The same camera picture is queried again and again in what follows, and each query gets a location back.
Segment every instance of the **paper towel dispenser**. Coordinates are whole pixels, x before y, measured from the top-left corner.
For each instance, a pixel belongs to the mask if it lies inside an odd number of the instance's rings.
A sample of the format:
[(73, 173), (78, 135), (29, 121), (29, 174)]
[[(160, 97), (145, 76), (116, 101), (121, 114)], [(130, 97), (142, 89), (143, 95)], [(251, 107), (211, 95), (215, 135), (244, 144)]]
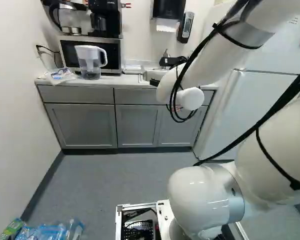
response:
[(186, 0), (154, 0), (153, 14), (154, 18), (182, 20)]

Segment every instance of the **coffee maker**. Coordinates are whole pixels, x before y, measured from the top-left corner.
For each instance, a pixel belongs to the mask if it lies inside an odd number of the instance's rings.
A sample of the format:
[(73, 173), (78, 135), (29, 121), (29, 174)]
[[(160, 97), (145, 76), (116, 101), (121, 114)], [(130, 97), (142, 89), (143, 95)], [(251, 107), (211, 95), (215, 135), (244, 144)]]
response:
[(122, 17), (120, 0), (88, 0), (93, 31), (88, 36), (99, 38), (122, 38)]

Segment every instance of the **white refrigerator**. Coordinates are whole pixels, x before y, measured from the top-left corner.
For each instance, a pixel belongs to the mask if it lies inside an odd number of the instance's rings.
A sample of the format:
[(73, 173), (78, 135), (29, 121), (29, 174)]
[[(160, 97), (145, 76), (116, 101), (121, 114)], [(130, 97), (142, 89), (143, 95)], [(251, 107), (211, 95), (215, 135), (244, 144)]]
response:
[[(224, 7), (214, 7), (207, 24), (222, 15)], [(224, 79), (217, 104), (207, 113), (195, 155), (203, 160), (222, 150), (252, 127), (276, 102), (300, 73), (300, 16), (287, 22), (262, 48)], [(215, 160), (234, 160), (239, 146)]]

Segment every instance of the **countertop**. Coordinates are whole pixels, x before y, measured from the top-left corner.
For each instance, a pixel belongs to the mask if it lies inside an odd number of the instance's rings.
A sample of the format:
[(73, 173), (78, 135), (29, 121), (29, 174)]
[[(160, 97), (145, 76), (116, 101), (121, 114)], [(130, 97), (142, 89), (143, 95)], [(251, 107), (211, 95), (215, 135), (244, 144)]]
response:
[[(36, 85), (52, 85), (48, 79), (36, 79)], [(102, 75), (98, 80), (74, 79), (58, 84), (70, 87), (95, 87), (95, 88), (131, 88), (131, 89), (156, 89), (155, 86), (143, 80), (141, 74)], [(209, 84), (201, 86), (202, 90), (217, 90), (218, 85)]]

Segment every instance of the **plastic bag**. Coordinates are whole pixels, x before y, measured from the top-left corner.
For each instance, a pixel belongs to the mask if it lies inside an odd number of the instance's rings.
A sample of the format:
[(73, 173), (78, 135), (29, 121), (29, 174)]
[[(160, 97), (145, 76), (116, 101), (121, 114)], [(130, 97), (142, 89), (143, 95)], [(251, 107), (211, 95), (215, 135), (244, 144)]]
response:
[(66, 232), (66, 226), (63, 224), (24, 226), (15, 240), (65, 240)]
[(66, 224), (55, 222), (38, 227), (24, 226), (15, 240), (79, 240), (83, 230), (83, 223), (73, 218)]

